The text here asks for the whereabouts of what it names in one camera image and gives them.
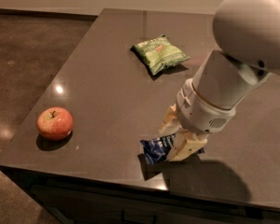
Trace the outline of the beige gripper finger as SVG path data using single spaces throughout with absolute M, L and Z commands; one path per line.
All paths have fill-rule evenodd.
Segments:
M 174 145 L 167 155 L 168 161 L 182 161 L 200 150 L 207 143 L 207 134 L 180 131 L 176 134 Z
M 167 110 L 165 118 L 162 121 L 160 135 L 170 135 L 177 133 L 180 127 L 181 125 L 176 114 L 176 105 L 172 105 Z

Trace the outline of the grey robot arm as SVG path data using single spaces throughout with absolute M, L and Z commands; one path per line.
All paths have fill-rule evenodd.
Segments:
M 213 19 L 218 48 L 185 81 L 161 126 L 181 140 L 166 156 L 182 161 L 234 117 L 236 106 L 280 76 L 280 0 L 223 0 Z

